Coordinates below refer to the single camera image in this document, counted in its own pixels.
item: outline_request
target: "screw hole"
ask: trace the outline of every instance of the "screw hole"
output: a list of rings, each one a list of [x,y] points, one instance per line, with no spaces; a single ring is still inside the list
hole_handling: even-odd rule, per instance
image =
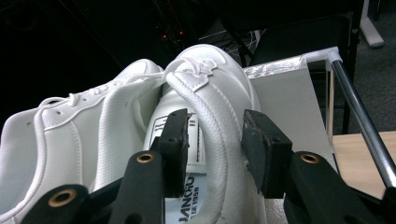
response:
[[[301,155],[301,159],[307,163],[316,164],[319,163],[320,159],[317,156],[312,154],[303,154]]]
[[[154,160],[154,156],[151,154],[143,154],[137,157],[137,161],[140,163],[148,163]]]
[[[49,206],[61,207],[72,202],[77,196],[74,189],[64,189],[49,198]]]

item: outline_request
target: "metal rod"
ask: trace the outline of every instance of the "metal rod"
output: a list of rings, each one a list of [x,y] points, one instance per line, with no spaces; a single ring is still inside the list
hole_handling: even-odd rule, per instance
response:
[[[332,142],[332,126],[334,120],[334,71],[326,71],[326,131]]]
[[[343,94],[349,104],[349,107],[355,114],[359,126],[361,127],[362,136],[369,148],[371,156],[375,162],[375,166],[381,175],[385,187],[396,187],[396,165],[389,155],[384,142],[379,136],[378,130],[375,128],[373,121],[368,115],[361,98],[351,84],[352,82],[350,81],[346,69],[338,60],[332,62],[332,69],[338,77],[338,81],[340,82],[341,89],[343,90]]]

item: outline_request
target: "wooden surface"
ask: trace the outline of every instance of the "wooden surface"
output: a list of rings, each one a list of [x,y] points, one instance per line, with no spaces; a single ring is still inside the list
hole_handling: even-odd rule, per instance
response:
[[[396,132],[383,132],[380,136],[396,161]],[[352,188],[382,199],[385,186],[361,134],[335,135],[332,142],[344,181]]]

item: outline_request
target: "gray carpet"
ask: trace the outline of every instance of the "gray carpet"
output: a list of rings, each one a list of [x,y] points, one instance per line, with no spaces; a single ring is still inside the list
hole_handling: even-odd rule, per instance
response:
[[[364,36],[358,45],[354,85],[380,132],[396,131],[396,2],[382,0],[379,18],[374,20],[376,1],[369,8],[369,18],[385,41],[381,49],[371,49]],[[350,133],[359,133],[356,120]]]
[[[385,46],[380,49],[371,49],[361,33],[354,86],[377,130],[379,132],[396,131],[396,2],[382,0],[377,21],[374,20],[376,6],[376,1],[370,2],[368,16],[385,40]],[[252,49],[255,46],[254,39],[254,36],[250,35],[245,38],[246,43],[253,41]],[[224,31],[220,22],[215,22],[207,35],[201,38],[201,43],[221,47],[240,63],[236,45]],[[338,87],[336,88],[336,104],[342,105],[344,98]],[[323,100],[321,97],[321,95],[318,96],[319,102]],[[342,133],[343,111],[342,108],[334,111],[334,134]],[[360,132],[358,122],[351,115],[348,133]]]

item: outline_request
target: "shoe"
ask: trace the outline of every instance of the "shoe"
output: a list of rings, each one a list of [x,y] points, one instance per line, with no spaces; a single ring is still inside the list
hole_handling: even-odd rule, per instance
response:
[[[109,147],[126,147],[131,155],[142,149],[162,76],[157,64],[139,60],[105,85],[11,116],[1,136],[0,223],[21,223],[42,195],[61,185],[92,192],[122,177],[129,156]],[[129,145],[107,141],[112,134]]]
[[[182,51],[164,75],[171,90],[165,91],[151,118],[145,149],[159,134],[159,120],[181,108],[188,108],[202,129],[197,137],[189,128],[189,150],[192,138],[205,145],[205,159],[196,170],[189,151],[185,192],[181,198],[165,199],[165,223],[265,223],[263,197],[241,148],[243,113],[261,108],[242,68],[222,49],[196,45]]]

